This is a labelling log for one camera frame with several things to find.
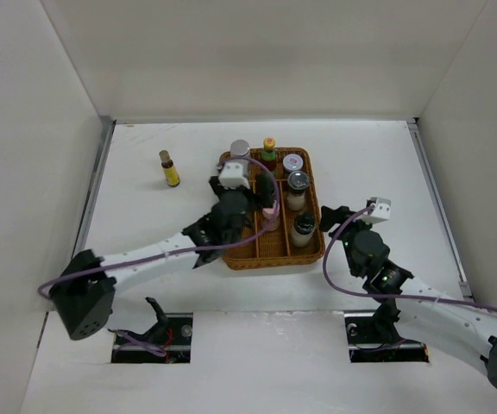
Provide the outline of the white bottle black cap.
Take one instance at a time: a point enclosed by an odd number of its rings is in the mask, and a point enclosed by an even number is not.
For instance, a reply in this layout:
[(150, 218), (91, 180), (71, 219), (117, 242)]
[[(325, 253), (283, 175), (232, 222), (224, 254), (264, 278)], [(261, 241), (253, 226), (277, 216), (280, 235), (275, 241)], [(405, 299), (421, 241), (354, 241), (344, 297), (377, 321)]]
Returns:
[(304, 212), (295, 217), (291, 227), (291, 242), (295, 247), (307, 246), (316, 228), (316, 218), (311, 212)]

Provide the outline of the pink cap spice jar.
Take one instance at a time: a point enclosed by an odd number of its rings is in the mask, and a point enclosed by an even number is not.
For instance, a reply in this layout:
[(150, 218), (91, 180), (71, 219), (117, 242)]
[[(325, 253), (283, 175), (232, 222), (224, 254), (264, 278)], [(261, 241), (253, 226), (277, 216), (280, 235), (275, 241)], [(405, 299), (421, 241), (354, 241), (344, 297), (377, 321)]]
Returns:
[(264, 208), (262, 210), (263, 227), (267, 228), (268, 232), (275, 231), (280, 226), (280, 211), (274, 208)]

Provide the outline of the salt shaker silver cap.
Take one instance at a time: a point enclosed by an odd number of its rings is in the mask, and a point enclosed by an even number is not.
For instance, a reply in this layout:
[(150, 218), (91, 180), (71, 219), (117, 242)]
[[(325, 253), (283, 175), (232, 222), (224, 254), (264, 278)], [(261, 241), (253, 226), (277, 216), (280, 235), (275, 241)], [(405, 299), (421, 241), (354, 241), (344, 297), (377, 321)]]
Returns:
[(292, 211), (302, 210), (305, 206), (305, 193), (310, 186), (310, 177), (302, 171), (291, 172), (287, 178), (287, 206)]

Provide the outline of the red sauce bottle green label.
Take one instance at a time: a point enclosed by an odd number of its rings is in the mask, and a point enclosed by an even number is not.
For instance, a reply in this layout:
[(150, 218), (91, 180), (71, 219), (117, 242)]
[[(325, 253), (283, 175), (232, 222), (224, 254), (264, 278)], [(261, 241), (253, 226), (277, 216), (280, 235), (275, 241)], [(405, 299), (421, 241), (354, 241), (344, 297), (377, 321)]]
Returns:
[(269, 172), (275, 174), (277, 168), (276, 142), (273, 137), (267, 137), (263, 141), (261, 150), (261, 163)]

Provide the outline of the jar with red white lid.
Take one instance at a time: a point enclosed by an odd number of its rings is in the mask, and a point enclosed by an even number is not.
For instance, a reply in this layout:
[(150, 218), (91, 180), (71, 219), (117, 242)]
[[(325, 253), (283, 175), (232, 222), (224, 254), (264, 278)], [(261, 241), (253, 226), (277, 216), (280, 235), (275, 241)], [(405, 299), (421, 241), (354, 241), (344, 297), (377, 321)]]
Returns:
[(304, 166), (303, 158), (295, 153), (286, 154), (282, 160), (283, 172), (285, 176), (302, 170)]

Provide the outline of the white jar silver lid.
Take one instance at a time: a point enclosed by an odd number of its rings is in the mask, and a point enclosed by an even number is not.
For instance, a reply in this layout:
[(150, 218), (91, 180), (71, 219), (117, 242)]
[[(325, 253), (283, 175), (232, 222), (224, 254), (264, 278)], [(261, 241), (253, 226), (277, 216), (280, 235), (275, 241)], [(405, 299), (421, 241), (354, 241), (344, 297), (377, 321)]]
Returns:
[(250, 145), (245, 140), (235, 140), (230, 144), (230, 158), (235, 162), (244, 162), (250, 156)]

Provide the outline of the brown bottle yellow label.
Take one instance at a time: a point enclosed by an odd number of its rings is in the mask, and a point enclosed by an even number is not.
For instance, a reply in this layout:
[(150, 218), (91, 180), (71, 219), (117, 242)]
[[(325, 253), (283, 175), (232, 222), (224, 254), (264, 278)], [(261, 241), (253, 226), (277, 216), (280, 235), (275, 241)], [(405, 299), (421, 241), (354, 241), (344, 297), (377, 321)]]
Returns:
[(180, 184), (179, 173), (170, 157), (167, 150), (161, 150), (159, 152), (160, 164), (165, 175), (167, 184), (170, 187), (176, 187)]

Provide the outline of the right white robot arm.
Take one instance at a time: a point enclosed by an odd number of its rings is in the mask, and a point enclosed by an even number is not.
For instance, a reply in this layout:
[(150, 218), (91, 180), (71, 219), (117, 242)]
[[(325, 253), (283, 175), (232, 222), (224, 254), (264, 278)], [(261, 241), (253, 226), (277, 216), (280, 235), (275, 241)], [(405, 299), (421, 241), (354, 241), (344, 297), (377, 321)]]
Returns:
[(497, 390), (497, 307), (454, 299), (391, 261), (388, 245), (372, 230), (390, 214), (389, 201), (380, 198), (359, 211), (321, 209), (320, 230), (342, 243), (350, 274), (363, 280), (357, 297), (379, 303), (374, 334), (437, 348), (485, 375)]

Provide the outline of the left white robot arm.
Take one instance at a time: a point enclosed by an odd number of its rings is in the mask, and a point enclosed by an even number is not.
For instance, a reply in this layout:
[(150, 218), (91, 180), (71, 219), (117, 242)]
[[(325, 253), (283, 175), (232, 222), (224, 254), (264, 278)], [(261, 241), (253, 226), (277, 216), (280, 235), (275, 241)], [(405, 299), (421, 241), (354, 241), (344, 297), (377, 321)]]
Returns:
[(255, 241), (243, 237), (253, 214), (278, 209), (279, 185), (267, 172), (253, 184), (225, 186), (222, 176), (209, 183), (217, 195), (211, 210), (175, 235), (121, 254), (86, 249), (72, 257), (62, 274), (43, 285), (69, 338), (83, 340), (105, 327), (115, 297), (159, 276), (191, 271), (221, 258), (228, 250)]

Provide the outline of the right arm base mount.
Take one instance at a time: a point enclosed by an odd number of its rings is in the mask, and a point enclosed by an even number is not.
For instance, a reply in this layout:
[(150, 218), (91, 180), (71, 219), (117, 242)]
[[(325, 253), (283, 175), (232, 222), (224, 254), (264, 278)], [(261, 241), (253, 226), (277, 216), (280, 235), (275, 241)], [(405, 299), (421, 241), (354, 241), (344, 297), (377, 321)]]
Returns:
[(393, 313), (381, 305), (376, 310), (344, 313), (344, 324), (352, 363), (428, 363), (422, 342), (402, 338), (392, 320)]

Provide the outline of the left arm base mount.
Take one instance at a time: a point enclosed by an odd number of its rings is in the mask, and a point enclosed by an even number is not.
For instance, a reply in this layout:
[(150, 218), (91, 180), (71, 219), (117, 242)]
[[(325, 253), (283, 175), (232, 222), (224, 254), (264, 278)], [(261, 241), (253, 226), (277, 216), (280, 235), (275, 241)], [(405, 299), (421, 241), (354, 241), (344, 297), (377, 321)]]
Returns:
[(166, 313), (151, 297), (155, 323), (143, 333), (120, 329), (115, 333), (110, 362), (115, 364), (188, 364), (192, 356), (192, 313)]

